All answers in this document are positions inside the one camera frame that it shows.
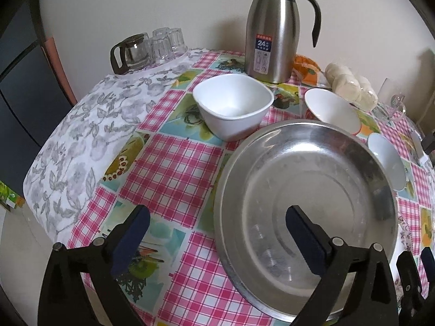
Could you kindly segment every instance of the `metal screw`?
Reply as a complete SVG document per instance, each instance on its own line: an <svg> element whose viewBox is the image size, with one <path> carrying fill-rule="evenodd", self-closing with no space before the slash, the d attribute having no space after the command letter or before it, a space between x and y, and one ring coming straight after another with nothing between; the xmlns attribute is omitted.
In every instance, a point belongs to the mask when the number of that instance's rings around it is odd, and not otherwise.
<svg viewBox="0 0 435 326"><path fill-rule="evenodd" d="M332 243L335 246L342 246L344 244L344 241L343 241L342 238L335 237L335 238L332 239Z"/></svg>
<svg viewBox="0 0 435 326"><path fill-rule="evenodd" d="M92 244L94 244L95 246L101 246L104 244L104 238L101 236L98 238L95 238L94 241L92 242Z"/></svg>
<svg viewBox="0 0 435 326"><path fill-rule="evenodd" d="M373 244L373 248L376 250L376 251L382 251L382 245L381 244L379 244L379 243L374 243Z"/></svg>
<svg viewBox="0 0 435 326"><path fill-rule="evenodd" d="M60 242L54 243L54 244L53 244L53 250L54 250L54 251L60 251L60 250L62 249L63 246L64 246L64 245L63 245L62 243L60 243Z"/></svg>

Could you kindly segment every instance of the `metal basin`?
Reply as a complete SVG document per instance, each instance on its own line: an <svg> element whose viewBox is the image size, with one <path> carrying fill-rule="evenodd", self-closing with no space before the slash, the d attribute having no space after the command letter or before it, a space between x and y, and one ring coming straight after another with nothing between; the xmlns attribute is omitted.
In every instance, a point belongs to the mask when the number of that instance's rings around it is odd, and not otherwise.
<svg viewBox="0 0 435 326"><path fill-rule="evenodd" d="M293 321L320 278L285 225L299 205L348 245L380 243L391 261L397 206L378 160L357 138L316 121L257 131L230 157L217 187L214 220L220 260L242 296L260 311ZM344 307L348 275L330 318Z"/></svg>

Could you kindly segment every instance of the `gray leaf pattern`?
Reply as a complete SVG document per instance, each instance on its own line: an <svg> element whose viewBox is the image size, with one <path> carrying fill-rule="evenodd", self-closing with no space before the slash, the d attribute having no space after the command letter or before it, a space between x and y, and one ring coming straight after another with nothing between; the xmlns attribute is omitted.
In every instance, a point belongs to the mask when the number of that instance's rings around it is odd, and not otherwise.
<svg viewBox="0 0 435 326"><path fill-rule="evenodd" d="M29 206L53 241L68 243L117 150L202 52L190 51L154 71L108 75L56 127L23 183Z"/></svg>

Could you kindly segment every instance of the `bowl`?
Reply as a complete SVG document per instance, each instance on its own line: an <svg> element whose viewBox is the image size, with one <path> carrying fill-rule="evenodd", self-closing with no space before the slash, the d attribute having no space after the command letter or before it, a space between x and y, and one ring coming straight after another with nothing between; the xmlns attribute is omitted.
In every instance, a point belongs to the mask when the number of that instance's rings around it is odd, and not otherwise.
<svg viewBox="0 0 435 326"><path fill-rule="evenodd" d="M339 95L325 89L311 88L305 93L304 101L315 119L338 126L351 135L360 132L361 121L358 114Z"/></svg>
<svg viewBox="0 0 435 326"><path fill-rule="evenodd" d="M391 187L395 191L403 190L406 185L405 166L391 142L379 133L371 133L367 139L367 147L381 162Z"/></svg>
<svg viewBox="0 0 435 326"><path fill-rule="evenodd" d="M208 128L224 141L251 135L274 100L264 84L235 73L206 79L194 88L193 98Z"/></svg>
<svg viewBox="0 0 435 326"><path fill-rule="evenodd" d="M362 142L310 120L275 123L245 139L219 179L214 224L217 252L241 295L269 316L293 322L319 282L292 236L285 214L299 205L310 220L348 245L380 243L390 262L397 203L386 173ZM349 274L332 308L351 289Z"/></svg>

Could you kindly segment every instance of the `white bowl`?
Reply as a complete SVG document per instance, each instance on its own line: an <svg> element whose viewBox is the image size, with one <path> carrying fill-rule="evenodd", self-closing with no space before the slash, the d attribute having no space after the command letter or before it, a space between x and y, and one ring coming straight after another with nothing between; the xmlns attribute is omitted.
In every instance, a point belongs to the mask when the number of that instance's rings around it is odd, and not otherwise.
<svg viewBox="0 0 435 326"><path fill-rule="evenodd" d="M208 128L224 141L236 141L255 131L274 95L256 79L230 73L198 84L193 98Z"/></svg>
<svg viewBox="0 0 435 326"><path fill-rule="evenodd" d="M405 166L396 148L379 133L371 133L367 147L379 159L395 191L401 191L406 185Z"/></svg>
<svg viewBox="0 0 435 326"><path fill-rule="evenodd" d="M311 88L304 96L307 108L320 121L356 135L361 130L361 121L353 107L342 97L321 88Z"/></svg>

